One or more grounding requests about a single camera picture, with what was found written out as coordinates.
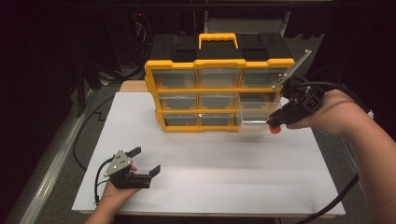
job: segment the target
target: carrying handle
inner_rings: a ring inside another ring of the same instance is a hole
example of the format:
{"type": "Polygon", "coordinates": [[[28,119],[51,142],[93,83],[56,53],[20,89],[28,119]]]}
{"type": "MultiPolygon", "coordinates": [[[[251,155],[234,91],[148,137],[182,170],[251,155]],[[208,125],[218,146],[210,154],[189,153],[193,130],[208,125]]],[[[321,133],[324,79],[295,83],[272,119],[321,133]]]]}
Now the carrying handle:
{"type": "Polygon", "coordinates": [[[238,49],[238,43],[236,42],[236,35],[232,33],[225,34],[200,34],[198,48],[202,46],[202,41],[220,41],[220,40],[232,40],[235,48],[238,49]]]}

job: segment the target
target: human arm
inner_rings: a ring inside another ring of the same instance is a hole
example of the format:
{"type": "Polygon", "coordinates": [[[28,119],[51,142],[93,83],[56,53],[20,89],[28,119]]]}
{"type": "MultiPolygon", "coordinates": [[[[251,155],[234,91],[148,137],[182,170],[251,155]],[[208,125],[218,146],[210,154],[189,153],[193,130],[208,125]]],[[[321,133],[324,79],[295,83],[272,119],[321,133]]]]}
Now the human arm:
{"type": "MultiPolygon", "coordinates": [[[[136,168],[131,166],[131,170],[136,171],[136,168]]],[[[93,213],[85,221],[85,224],[111,223],[119,209],[139,190],[140,189],[117,189],[110,181],[107,181],[99,204],[97,204],[93,213]]]]}
{"type": "Polygon", "coordinates": [[[347,141],[355,154],[363,194],[374,223],[396,223],[396,144],[351,98],[328,91],[320,110],[288,125],[312,127],[347,141]]]}

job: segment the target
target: white table surface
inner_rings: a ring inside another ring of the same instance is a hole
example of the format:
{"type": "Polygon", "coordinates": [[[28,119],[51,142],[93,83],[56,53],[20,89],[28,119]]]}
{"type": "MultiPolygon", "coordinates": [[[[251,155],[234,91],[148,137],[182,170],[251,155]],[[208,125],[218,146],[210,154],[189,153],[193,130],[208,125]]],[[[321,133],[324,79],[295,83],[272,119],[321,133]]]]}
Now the white table surface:
{"type": "MultiPolygon", "coordinates": [[[[148,92],[118,92],[93,152],[73,210],[94,210],[96,172],[118,150],[142,147],[138,174],[160,164],[150,189],[120,210],[131,215],[304,216],[337,195],[310,129],[278,134],[164,133],[148,92]]],[[[99,181],[105,180],[102,170],[99,181]]],[[[98,189],[102,195],[104,184],[98,189]]],[[[344,215],[337,204],[327,215],[344,215]]]]}

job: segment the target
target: storage organizer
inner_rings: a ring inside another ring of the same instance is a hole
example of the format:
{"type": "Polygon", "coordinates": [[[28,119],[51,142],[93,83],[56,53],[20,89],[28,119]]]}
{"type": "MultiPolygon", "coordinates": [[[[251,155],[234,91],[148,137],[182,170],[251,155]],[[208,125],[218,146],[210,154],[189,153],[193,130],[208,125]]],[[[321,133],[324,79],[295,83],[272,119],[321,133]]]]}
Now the storage organizer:
{"type": "Polygon", "coordinates": [[[280,34],[156,35],[146,84],[165,132],[237,132],[267,127],[293,64],[280,34]]]}

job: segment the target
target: hand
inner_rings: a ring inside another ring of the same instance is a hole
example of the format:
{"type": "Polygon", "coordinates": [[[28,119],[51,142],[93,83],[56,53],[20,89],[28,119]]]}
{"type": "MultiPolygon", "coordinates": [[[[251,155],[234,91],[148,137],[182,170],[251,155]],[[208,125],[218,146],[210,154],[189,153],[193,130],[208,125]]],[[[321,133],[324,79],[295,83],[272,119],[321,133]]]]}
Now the hand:
{"type": "MultiPolygon", "coordinates": [[[[131,165],[131,170],[137,171],[133,165],[131,165]]],[[[110,223],[119,209],[139,190],[117,189],[110,181],[107,181],[99,204],[85,223],[110,223]]]]}
{"type": "Polygon", "coordinates": [[[370,117],[349,96],[341,91],[328,91],[317,112],[287,127],[312,127],[329,135],[347,138],[365,119],[370,117]]]}

